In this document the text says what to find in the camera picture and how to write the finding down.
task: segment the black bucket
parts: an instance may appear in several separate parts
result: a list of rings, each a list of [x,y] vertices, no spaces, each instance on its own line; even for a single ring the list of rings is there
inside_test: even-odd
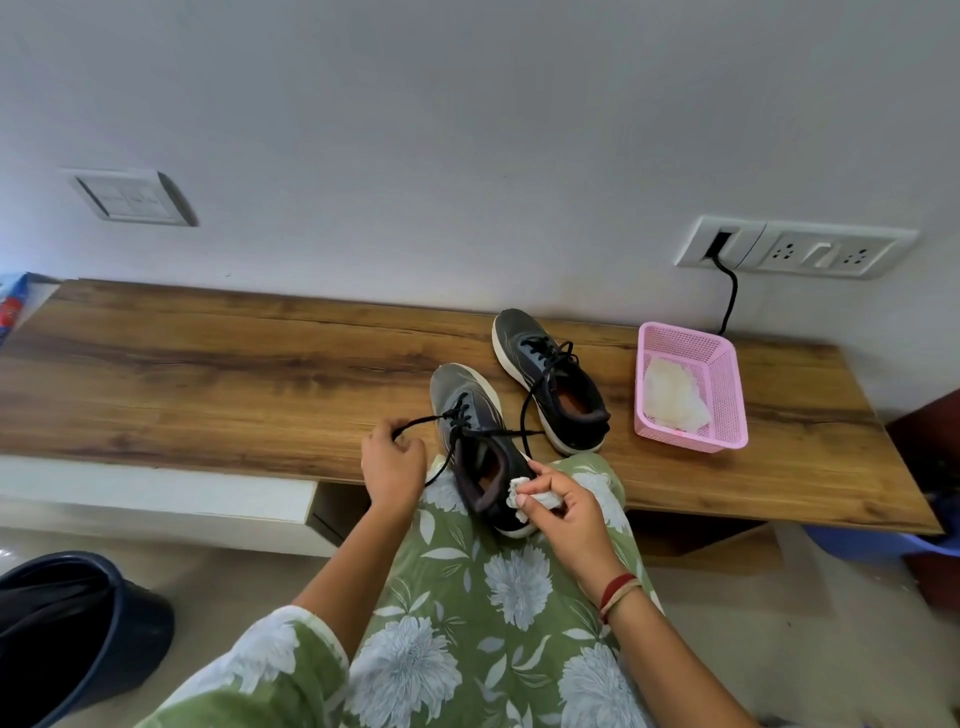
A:
[[[17,632],[0,644],[4,728],[47,728],[69,713],[139,687],[174,636],[162,596],[125,581],[103,556],[62,551],[0,576],[0,592],[73,580],[103,593],[76,614]]]

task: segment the green floral dress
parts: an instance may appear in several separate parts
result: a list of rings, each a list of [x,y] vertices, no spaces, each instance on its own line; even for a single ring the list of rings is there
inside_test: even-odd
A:
[[[599,455],[555,465],[600,502],[614,549],[658,604]],[[616,640],[542,534],[472,518],[452,476],[427,488],[353,664],[317,617],[283,607],[187,680],[144,728],[653,725]]]

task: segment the power cord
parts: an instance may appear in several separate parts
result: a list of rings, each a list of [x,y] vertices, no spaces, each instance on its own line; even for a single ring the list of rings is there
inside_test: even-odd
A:
[[[733,271],[730,268],[728,268],[726,265],[720,262],[719,251],[711,255],[710,260],[713,261],[713,265],[715,265],[719,270],[723,271],[728,276],[730,276],[731,283],[733,284],[730,292],[730,302],[727,304],[727,313],[724,314],[723,324],[720,325],[720,330],[717,331],[718,336],[723,336],[727,330],[727,322],[730,320],[730,315],[733,313],[733,304],[736,303],[736,289],[737,289],[736,275],[733,273]]]

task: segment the wooden tabletop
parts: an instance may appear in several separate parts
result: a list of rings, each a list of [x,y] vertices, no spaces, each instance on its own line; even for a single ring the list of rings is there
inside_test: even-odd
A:
[[[708,455],[633,431],[636,329],[544,322],[612,413],[601,454],[636,508],[939,532],[832,346],[736,340],[750,444]],[[430,413],[440,364],[486,376],[515,426],[492,317],[71,280],[0,348],[0,450],[359,482],[380,418]],[[532,408],[530,426],[538,426]],[[436,449],[435,430],[417,434]],[[531,439],[535,457],[556,453]]]

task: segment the red bracelet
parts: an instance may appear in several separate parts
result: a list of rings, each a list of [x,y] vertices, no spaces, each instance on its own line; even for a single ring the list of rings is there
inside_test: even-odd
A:
[[[600,621],[606,624],[610,609],[623,598],[624,594],[638,586],[640,586],[640,580],[631,573],[621,573],[613,579],[603,591],[603,597],[600,599]]]

